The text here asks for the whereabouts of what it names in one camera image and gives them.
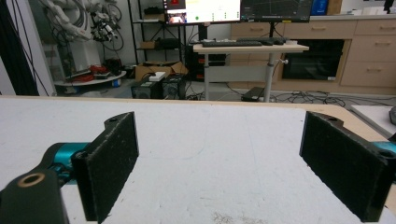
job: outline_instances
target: power strip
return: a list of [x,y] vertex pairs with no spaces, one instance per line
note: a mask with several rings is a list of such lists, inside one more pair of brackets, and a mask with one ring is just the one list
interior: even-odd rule
[[149,77],[149,81],[161,81],[165,77],[165,72],[156,72],[155,77]]

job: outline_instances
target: white tabletop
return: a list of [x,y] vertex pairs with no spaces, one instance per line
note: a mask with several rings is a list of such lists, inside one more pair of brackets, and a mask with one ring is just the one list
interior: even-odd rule
[[[0,189],[57,142],[134,111],[140,157],[105,223],[360,223],[299,149],[305,111],[249,105],[0,97]],[[85,223],[76,186],[62,188]],[[395,223],[384,209],[381,223]]]
[[389,111],[392,106],[386,105],[353,105],[352,110],[382,133],[386,138],[396,133],[396,125],[390,122]]
[[255,47],[215,47],[204,48],[202,44],[193,46],[194,52],[199,54],[217,54],[217,53],[293,53],[309,50],[309,47],[303,45],[273,45],[273,46],[255,46]]

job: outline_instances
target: desk leg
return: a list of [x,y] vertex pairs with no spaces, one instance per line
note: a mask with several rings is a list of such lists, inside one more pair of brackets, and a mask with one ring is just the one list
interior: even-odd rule
[[205,55],[205,100],[209,100],[209,55]]
[[271,84],[272,84],[272,75],[274,73],[274,53],[269,54],[270,59],[267,64],[267,74],[265,74],[265,90],[264,90],[264,102],[270,102],[271,95]]

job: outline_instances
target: computer monitor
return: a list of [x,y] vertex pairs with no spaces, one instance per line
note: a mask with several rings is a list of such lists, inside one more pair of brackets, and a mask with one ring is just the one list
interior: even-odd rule
[[240,0],[163,0],[167,24],[208,24],[240,21]]
[[241,21],[309,22],[313,0],[242,0]]

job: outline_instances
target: drawer handle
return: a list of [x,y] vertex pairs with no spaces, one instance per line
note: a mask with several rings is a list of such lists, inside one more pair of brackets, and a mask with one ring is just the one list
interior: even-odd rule
[[313,26],[312,30],[326,30],[326,26]]
[[262,28],[262,27],[250,27],[250,30],[251,31],[262,31],[262,30],[264,30],[264,28]]
[[392,42],[391,41],[375,41],[376,45],[390,45]]
[[386,26],[386,25],[380,25],[379,29],[381,30],[395,30],[396,26]]
[[381,72],[382,71],[382,68],[371,68],[371,67],[368,67],[367,68],[367,72]]

